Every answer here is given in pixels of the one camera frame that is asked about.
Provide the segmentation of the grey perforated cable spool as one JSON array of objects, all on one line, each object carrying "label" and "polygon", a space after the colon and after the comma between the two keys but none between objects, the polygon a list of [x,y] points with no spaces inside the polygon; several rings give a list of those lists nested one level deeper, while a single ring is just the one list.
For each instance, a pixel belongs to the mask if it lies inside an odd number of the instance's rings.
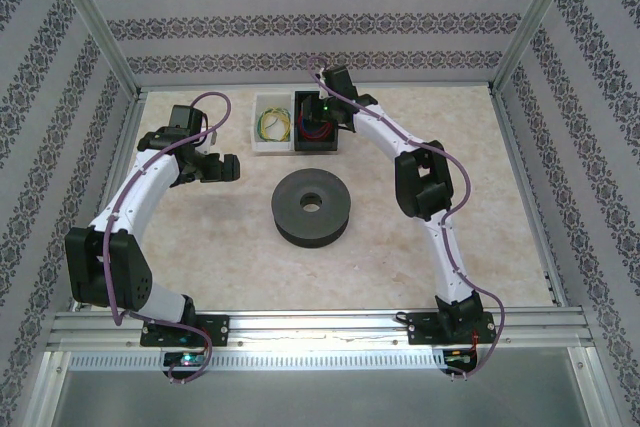
[{"label": "grey perforated cable spool", "polygon": [[279,182],[271,209],[276,228],[285,240],[302,248],[321,248],[346,230],[351,196],[335,174],[306,168]]}]

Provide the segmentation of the black plastic bin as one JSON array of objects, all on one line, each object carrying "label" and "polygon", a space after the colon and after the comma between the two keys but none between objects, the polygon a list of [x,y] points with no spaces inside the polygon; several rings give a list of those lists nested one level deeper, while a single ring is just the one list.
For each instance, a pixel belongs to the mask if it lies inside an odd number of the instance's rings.
[{"label": "black plastic bin", "polygon": [[332,123],[324,126],[303,126],[301,100],[308,95],[318,95],[318,91],[294,92],[294,150],[296,152],[333,152],[338,148],[338,128]]}]

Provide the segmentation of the white plastic bin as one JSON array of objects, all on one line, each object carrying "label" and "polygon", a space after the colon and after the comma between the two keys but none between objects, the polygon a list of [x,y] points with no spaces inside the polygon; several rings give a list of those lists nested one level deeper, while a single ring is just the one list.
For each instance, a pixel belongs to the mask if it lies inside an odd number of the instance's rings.
[{"label": "white plastic bin", "polygon": [[285,154],[294,150],[293,94],[258,92],[253,101],[250,137],[257,154]]}]

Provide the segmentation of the grey metal panel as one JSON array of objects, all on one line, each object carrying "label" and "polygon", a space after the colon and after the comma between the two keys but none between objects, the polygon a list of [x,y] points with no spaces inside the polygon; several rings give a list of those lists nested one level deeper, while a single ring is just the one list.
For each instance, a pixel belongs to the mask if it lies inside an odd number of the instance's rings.
[{"label": "grey metal panel", "polygon": [[575,387],[539,374],[73,372],[53,427],[590,427]]}]

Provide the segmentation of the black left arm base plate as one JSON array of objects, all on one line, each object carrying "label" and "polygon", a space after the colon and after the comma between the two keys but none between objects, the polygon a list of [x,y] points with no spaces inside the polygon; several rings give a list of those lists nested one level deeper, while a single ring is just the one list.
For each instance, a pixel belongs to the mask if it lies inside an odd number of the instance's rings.
[{"label": "black left arm base plate", "polygon": [[[229,322],[228,315],[198,314],[195,328],[206,333],[214,347],[225,347],[228,342]],[[201,335],[189,330],[145,322],[140,345],[163,348],[204,348],[206,342]]]}]

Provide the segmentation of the wide aluminium mounting rail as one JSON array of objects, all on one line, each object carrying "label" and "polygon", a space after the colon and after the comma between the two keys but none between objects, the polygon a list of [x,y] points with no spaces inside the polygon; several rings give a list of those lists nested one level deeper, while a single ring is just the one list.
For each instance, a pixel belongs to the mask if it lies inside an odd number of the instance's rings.
[{"label": "wide aluminium mounting rail", "polygon": [[[230,317],[230,350],[373,350],[409,346],[407,321],[394,310],[236,311]],[[503,347],[583,347],[594,335],[580,308],[510,308],[495,323]],[[105,311],[59,313],[48,351],[139,350],[143,324],[116,326]]]}]

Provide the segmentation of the aluminium frame post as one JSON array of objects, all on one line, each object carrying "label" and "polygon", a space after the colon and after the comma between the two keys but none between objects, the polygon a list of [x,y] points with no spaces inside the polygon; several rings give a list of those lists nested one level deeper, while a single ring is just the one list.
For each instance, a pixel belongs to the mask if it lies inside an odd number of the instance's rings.
[{"label": "aluminium frame post", "polygon": [[121,48],[119,47],[107,21],[100,12],[95,0],[71,0],[80,14],[89,33],[94,38],[109,67],[116,75],[130,99],[137,99],[140,85],[136,81]]},{"label": "aluminium frame post", "polygon": [[552,1],[531,0],[513,39],[498,64],[493,80],[489,82],[489,89],[492,95],[496,95],[504,89]]}]

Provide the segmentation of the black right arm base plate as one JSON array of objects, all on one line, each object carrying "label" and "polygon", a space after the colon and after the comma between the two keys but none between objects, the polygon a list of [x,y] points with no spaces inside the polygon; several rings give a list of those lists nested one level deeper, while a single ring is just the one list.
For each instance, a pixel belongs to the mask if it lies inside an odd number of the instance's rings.
[{"label": "black right arm base plate", "polygon": [[410,345],[472,345],[491,344],[497,328],[493,316],[464,318],[443,312],[414,312],[406,316]]}]

